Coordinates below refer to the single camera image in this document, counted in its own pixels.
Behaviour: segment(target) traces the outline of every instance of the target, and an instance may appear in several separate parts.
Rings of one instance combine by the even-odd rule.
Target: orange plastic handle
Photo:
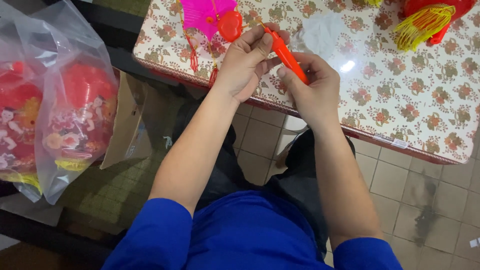
[[[310,82],[308,81],[307,75],[303,72],[300,65],[298,64],[297,60],[293,57],[292,53],[288,50],[287,46],[283,39],[277,34],[277,32],[270,30],[268,27],[265,27],[265,32],[269,33],[273,37],[273,45],[272,50],[277,54],[280,58],[282,63],[285,64],[286,67],[293,70],[293,72],[300,78],[300,80],[309,85]]]

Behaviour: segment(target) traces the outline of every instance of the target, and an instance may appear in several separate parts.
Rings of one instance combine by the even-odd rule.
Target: blue sleeve
[[[102,269],[181,269],[191,232],[192,217],[185,207],[169,199],[150,199]]]
[[[333,251],[338,270],[402,270],[390,245],[378,238],[347,240]]]

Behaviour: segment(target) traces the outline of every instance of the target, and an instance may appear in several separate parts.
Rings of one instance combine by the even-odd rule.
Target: blue shirt
[[[341,243],[336,269],[402,269],[390,245],[376,238]],[[196,212],[193,220],[169,199],[148,200],[104,270],[332,269],[318,261],[312,228],[292,204],[265,192],[235,192]]]

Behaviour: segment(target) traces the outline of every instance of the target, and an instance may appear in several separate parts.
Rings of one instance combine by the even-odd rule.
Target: hand
[[[266,23],[284,40],[290,42],[287,31],[280,30],[274,23]],[[227,50],[218,72],[214,88],[220,91],[228,89],[229,94],[239,102],[246,101],[258,86],[263,74],[281,64],[278,57],[267,59],[272,49],[273,39],[265,33],[261,25],[243,33]]]
[[[323,131],[338,122],[338,94],[340,76],[325,60],[315,54],[293,52],[311,82],[305,85],[289,68],[278,69],[277,74],[293,96],[302,119],[313,129]]]

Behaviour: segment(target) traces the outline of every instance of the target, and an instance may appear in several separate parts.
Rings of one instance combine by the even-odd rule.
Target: red lantern in bag
[[[23,63],[10,67],[0,70],[0,178],[31,184],[40,191],[34,142],[42,92],[24,80]]]
[[[61,75],[43,145],[59,168],[83,171],[107,149],[118,88],[105,71],[89,65],[74,64]]]
[[[404,13],[407,17],[394,30],[400,50],[416,50],[417,46],[432,37],[431,42],[442,41],[450,23],[467,14],[477,0],[407,0]]]

